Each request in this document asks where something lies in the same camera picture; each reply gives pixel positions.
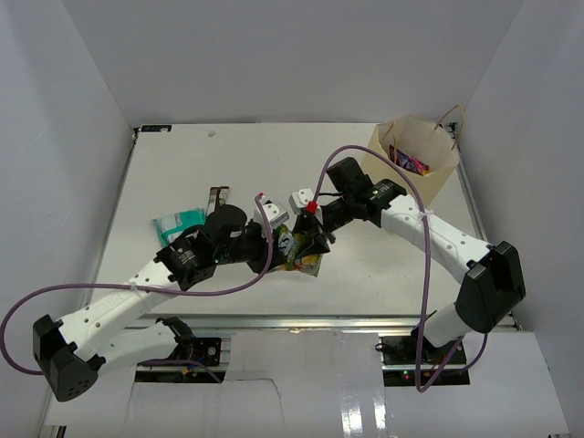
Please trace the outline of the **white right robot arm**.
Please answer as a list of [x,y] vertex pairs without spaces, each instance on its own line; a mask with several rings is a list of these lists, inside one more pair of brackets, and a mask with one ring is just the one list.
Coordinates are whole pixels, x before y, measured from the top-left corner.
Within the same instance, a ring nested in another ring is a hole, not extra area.
[[446,269],[459,284],[454,303],[434,311],[422,333],[412,341],[413,356],[431,364],[442,357],[445,345],[475,331],[487,334],[526,296],[519,254],[506,241],[492,245],[474,238],[430,212],[421,212],[415,198],[389,179],[372,182],[353,158],[333,164],[327,175],[338,192],[331,203],[315,201],[309,189],[291,193],[297,217],[294,230],[308,235],[303,256],[329,252],[334,232],[360,219],[394,233]]

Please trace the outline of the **green yellow Fox's candy bag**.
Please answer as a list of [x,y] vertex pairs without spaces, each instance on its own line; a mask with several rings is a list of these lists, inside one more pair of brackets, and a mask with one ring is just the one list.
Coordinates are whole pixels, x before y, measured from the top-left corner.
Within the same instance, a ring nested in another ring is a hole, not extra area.
[[296,271],[308,276],[319,274],[322,255],[301,255],[308,247],[306,232],[294,233],[285,224],[280,225],[274,234],[276,250],[273,255],[271,272]]

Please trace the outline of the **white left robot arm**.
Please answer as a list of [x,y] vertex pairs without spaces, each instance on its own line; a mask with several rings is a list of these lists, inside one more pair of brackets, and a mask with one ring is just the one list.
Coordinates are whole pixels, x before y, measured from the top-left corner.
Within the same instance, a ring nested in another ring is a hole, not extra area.
[[177,317],[160,318],[148,328],[129,324],[161,303],[211,278],[220,265],[246,263],[261,273],[274,253],[273,232],[287,210],[262,198],[254,217],[225,204],[204,224],[185,229],[120,290],[59,320],[49,315],[33,325],[34,358],[59,402],[86,392],[112,370],[146,361],[187,363],[203,358],[200,341]]

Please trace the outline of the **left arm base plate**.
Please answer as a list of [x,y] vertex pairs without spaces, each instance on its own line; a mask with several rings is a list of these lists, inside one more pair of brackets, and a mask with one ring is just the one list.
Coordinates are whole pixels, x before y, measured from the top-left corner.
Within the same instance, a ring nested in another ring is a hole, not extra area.
[[180,368],[181,379],[208,378],[211,382],[221,383],[212,367],[220,365],[222,340],[220,338],[195,338],[185,346],[179,346],[167,359],[154,359],[140,362],[139,365],[150,369],[164,367]]

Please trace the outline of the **purple Fox's cherry candy bag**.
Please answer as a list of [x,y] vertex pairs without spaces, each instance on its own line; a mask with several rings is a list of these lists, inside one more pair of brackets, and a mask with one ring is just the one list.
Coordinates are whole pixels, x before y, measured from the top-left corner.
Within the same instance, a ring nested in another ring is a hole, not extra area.
[[425,176],[430,173],[430,166],[419,161],[418,159],[403,153],[395,146],[391,145],[389,147],[389,158],[399,167],[403,168],[408,172],[412,172],[421,176]]

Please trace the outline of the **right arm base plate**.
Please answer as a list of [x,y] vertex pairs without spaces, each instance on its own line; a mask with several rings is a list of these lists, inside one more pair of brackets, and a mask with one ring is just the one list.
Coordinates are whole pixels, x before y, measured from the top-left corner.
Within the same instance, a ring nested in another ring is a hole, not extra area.
[[[422,386],[438,370],[454,344],[455,342],[451,341],[439,349],[433,349],[431,347],[422,348]],[[415,337],[381,337],[380,341],[375,345],[375,349],[381,355],[383,381],[386,388],[415,386]],[[433,386],[469,385],[471,383],[469,373],[467,370],[464,370],[464,367],[468,363],[469,359],[466,357],[464,347],[463,345],[459,345]]]

